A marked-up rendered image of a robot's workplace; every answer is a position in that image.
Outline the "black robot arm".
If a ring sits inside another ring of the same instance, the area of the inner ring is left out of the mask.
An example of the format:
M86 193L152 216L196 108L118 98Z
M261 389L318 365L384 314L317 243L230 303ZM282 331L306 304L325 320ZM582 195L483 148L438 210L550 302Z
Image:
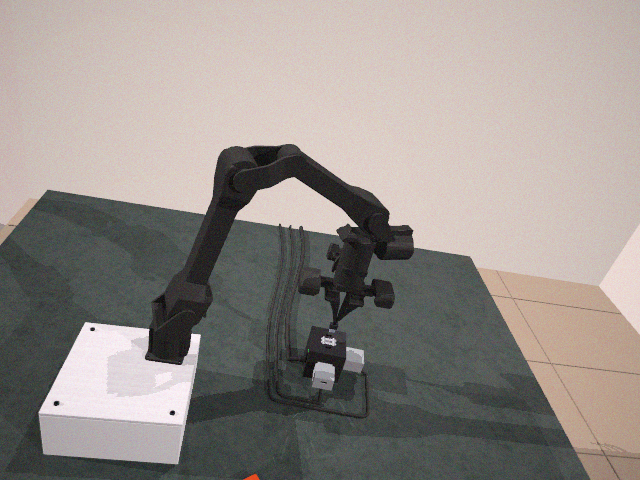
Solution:
M294 144L232 146L217 160L213 196L184 268L152 302L153 320L145 360L181 365L191 333L213 301L209 277L237 213L256 192L295 177L339 206L358 227L336 230L343 248L330 243L327 259L337 268L340 254L355 266L380 260L407 260L414 253L413 229L389 226L389 211L376 196L351 186ZM342 251L342 252L341 252ZM149 358L147 358L149 357Z

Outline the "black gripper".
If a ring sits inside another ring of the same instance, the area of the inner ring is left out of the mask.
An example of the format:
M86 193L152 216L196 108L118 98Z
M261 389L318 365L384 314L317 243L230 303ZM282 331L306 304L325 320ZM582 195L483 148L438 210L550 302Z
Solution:
M337 317L337 321L340 321L354 309L363 307L365 296L375 296L374 304L377 307L391 309L395 295L390 281L373 279L371 286L365 285L369 264L352 265L340 254L334 278L321 276L321 269L304 266L299 272L298 292L315 296L319 294L320 287L325 287L325 300L331 304L334 321ZM338 313L340 292L346 292L346 296Z

